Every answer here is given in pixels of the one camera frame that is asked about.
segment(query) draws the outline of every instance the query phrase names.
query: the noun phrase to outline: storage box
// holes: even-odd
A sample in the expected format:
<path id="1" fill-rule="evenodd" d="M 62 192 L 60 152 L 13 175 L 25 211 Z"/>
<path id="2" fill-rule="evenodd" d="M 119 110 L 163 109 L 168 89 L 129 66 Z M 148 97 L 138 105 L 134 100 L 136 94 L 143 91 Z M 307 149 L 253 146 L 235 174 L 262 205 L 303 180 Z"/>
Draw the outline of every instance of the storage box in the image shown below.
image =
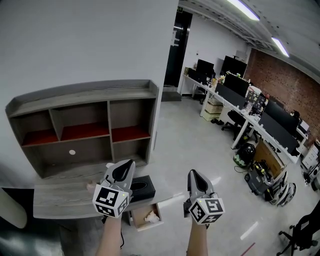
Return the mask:
<path id="1" fill-rule="evenodd" d="M 156 194 L 149 175 L 133 178 L 130 189 L 132 190 L 131 203 L 154 198 Z"/>
<path id="2" fill-rule="evenodd" d="M 214 106 L 223 106 L 223 103 L 214 97 L 208 99 L 208 102 L 210 102 Z"/>
<path id="3" fill-rule="evenodd" d="M 265 141 L 260 141 L 256 146 L 253 160 L 258 162 L 265 160 L 266 164 L 270 168 L 273 178 L 276 178 L 285 168 L 281 159 Z"/>
<path id="4" fill-rule="evenodd" d="M 203 118 L 206 120 L 206 121 L 211 121 L 215 118 L 219 118 L 220 117 L 220 113 L 213 113 L 213 114 L 210 114 L 208 113 L 206 110 L 204 111 L 204 114 L 203 114 Z"/>
<path id="5" fill-rule="evenodd" d="M 159 222 L 156 223 L 151 223 L 148 221 L 145 221 L 145 218 L 151 213 L 154 212 L 160 219 Z M 149 228 L 153 228 L 155 226 L 161 225 L 164 222 L 162 221 L 162 217 L 159 211 L 159 207 L 158 204 L 151 204 L 151 205 L 147 205 L 145 207 L 142 208 L 138 208 L 138 209 L 134 209 L 132 211 L 130 211 L 129 213 L 129 217 L 130 217 L 130 222 L 133 221 L 134 226 L 137 228 L 138 231 L 143 231 Z"/>
<path id="6" fill-rule="evenodd" d="M 213 103 L 209 102 L 206 104 L 205 106 L 205 110 L 209 113 L 209 114 L 220 114 L 222 112 L 222 109 L 224 108 L 224 106 L 222 105 L 214 105 Z"/>

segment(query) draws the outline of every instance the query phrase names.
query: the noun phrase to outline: ceiling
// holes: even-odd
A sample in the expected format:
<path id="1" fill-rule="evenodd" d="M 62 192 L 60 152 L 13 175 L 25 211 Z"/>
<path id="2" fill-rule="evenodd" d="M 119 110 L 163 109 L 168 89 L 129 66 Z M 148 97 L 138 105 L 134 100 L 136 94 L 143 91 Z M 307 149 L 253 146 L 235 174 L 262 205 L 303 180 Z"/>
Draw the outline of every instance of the ceiling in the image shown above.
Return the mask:
<path id="1" fill-rule="evenodd" d="M 253 48 L 282 59 L 320 83 L 319 0 L 242 0 L 259 17 L 254 21 L 227 0 L 180 0 L 186 12 L 216 22 Z M 281 40 L 290 57 L 271 40 Z"/>

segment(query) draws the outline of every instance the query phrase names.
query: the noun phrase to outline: wooden desk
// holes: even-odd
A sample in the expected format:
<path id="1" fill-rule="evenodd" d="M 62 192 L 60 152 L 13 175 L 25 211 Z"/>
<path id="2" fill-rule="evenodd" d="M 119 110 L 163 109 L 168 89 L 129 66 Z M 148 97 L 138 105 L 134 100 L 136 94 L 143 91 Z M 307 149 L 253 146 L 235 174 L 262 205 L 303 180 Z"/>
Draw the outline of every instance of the wooden desk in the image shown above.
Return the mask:
<path id="1" fill-rule="evenodd" d="M 61 170 L 44 179 L 40 179 L 34 186 L 33 216 L 40 219 L 82 219 L 99 217 L 101 214 L 94 209 L 93 194 L 87 190 L 90 181 L 99 182 L 105 172 L 106 163 L 87 166 L 74 166 L 67 171 Z M 169 188 L 163 177 L 150 174 L 155 196 L 149 200 L 130 203 L 125 211 L 141 208 L 172 198 Z"/>

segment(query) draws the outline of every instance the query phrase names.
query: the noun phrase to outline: fiducial marker cube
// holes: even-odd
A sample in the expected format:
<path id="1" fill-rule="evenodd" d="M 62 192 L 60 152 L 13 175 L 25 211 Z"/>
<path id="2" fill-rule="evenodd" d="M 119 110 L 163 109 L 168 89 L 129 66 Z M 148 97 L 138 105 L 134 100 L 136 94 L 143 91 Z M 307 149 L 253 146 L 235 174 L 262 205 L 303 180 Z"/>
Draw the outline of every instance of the fiducial marker cube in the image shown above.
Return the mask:
<path id="1" fill-rule="evenodd" d="M 97 184 L 92 203 L 98 213 L 119 218 L 129 204 L 129 193 Z"/>
<path id="2" fill-rule="evenodd" d="M 197 198 L 189 212 L 197 224 L 211 224 L 225 213 L 224 202 L 221 198 Z"/>

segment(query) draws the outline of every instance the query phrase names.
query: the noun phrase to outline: shelf compartment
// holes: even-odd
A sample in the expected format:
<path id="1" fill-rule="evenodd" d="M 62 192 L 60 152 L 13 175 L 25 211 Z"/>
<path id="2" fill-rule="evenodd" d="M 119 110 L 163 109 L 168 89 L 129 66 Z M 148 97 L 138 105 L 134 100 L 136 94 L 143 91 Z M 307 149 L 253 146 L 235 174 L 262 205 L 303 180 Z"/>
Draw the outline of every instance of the shelf compartment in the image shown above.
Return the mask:
<path id="1" fill-rule="evenodd" d="M 109 137 L 66 141 L 26 147 L 40 162 L 44 170 L 49 167 L 63 167 L 71 164 L 111 162 L 111 142 Z"/>
<path id="2" fill-rule="evenodd" d="M 54 129 L 31 131 L 25 135 L 22 147 L 48 144 L 57 141 L 58 137 Z"/>
<path id="3" fill-rule="evenodd" d="M 121 143 L 125 141 L 135 141 L 150 138 L 150 134 L 137 126 L 129 126 L 123 128 L 115 128 L 111 130 L 113 143 Z"/>
<path id="4" fill-rule="evenodd" d="M 107 102 L 88 103 L 51 110 L 61 141 L 109 136 Z"/>
<path id="5" fill-rule="evenodd" d="M 144 166 L 149 162 L 150 138 L 124 141 L 113 144 L 115 162 L 132 159 L 137 166 Z"/>
<path id="6" fill-rule="evenodd" d="M 48 110 L 10 118 L 10 122 L 23 147 L 58 141 Z"/>
<path id="7" fill-rule="evenodd" d="M 139 126 L 151 134 L 155 102 L 153 98 L 110 101 L 111 128 Z"/>
<path id="8" fill-rule="evenodd" d="M 61 141 L 79 140 L 109 136 L 108 124 L 102 122 L 86 123 L 63 128 Z"/>

